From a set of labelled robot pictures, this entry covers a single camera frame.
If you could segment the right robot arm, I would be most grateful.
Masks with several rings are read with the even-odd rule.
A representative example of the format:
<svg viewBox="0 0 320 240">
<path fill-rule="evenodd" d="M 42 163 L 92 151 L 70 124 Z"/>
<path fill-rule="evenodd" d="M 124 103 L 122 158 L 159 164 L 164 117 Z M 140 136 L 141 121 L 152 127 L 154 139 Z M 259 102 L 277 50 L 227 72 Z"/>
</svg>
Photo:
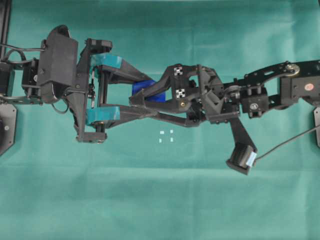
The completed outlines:
<svg viewBox="0 0 320 240">
<path fill-rule="evenodd" d="M 192 128 L 205 121 L 230 123 L 241 114 L 259 118 L 299 99 L 315 107 L 320 104 L 320 64 L 316 60 L 285 61 L 227 83 L 213 68 L 175 64 L 155 84 L 133 94 L 129 103 L 151 110 L 156 120 Z"/>
</svg>

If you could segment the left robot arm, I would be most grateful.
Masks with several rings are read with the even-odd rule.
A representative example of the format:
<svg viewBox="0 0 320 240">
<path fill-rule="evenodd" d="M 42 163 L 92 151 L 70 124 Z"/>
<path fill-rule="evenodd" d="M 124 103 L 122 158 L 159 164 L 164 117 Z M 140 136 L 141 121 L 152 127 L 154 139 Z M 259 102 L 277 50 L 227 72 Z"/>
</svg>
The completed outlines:
<svg viewBox="0 0 320 240">
<path fill-rule="evenodd" d="M 107 129 L 145 118 L 183 127 L 203 120 L 191 79 L 197 67 L 177 64 L 154 81 L 111 50 L 110 41 L 90 38 L 79 51 L 77 41 L 58 33 L 42 41 L 39 57 L 11 46 L 0 60 L 0 103 L 64 102 L 82 143 L 103 143 Z"/>
</svg>

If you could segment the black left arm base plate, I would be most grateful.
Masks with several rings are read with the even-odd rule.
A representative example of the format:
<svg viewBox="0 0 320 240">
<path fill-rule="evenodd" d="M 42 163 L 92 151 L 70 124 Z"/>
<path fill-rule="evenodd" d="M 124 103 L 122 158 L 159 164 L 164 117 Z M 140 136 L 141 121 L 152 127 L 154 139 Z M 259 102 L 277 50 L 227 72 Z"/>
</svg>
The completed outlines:
<svg viewBox="0 0 320 240">
<path fill-rule="evenodd" d="M 17 112 L 13 104 L 0 105 L 0 155 L 15 143 Z"/>
</svg>

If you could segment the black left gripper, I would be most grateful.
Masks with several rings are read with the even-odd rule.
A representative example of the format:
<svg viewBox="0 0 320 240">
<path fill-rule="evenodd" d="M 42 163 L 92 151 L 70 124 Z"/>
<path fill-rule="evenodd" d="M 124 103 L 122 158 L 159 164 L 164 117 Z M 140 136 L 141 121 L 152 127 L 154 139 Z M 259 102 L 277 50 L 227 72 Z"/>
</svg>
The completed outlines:
<svg viewBox="0 0 320 240">
<path fill-rule="evenodd" d="M 108 128 L 113 128 L 127 122 L 151 118 L 185 128 L 200 125 L 200 119 L 198 118 L 178 117 L 144 107 L 104 104 L 100 107 L 87 109 L 89 75 L 92 75 L 92 72 L 94 72 L 95 77 L 98 77 L 101 72 L 111 74 L 111 80 L 108 81 L 110 84 L 156 83 L 155 80 L 139 71 L 121 56 L 108 53 L 112 47 L 113 44 L 109 40 L 88 38 L 76 65 L 75 81 L 66 90 L 66 100 L 73 115 L 78 142 L 103 143 L 107 134 L 102 131 L 101 127 L 96 132 L 85 131 L 85 125 L 92 126 L 97 123 L 103 123 Z"/>
</svg>

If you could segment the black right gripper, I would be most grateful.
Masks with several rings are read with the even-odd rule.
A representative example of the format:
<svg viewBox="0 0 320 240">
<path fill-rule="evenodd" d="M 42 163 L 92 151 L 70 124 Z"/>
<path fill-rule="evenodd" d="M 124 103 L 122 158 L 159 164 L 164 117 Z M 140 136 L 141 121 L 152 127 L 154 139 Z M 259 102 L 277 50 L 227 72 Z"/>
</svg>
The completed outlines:
<svg viewBox="0 0 320 240">
<path fill-rule="evenodd" d="M 171 98 L 165 102 L 146 100 L 149 91 L 166 92 L 168 89 L 171 89 Z M 213 68 L 171 65 L 154 85 L 131 96 L 129 104 L 163 113 L 186 113 L 185 124 L 205 121 L 240 124 L 241 90 L 238 84 L 223 84 Z"/>
</svg>

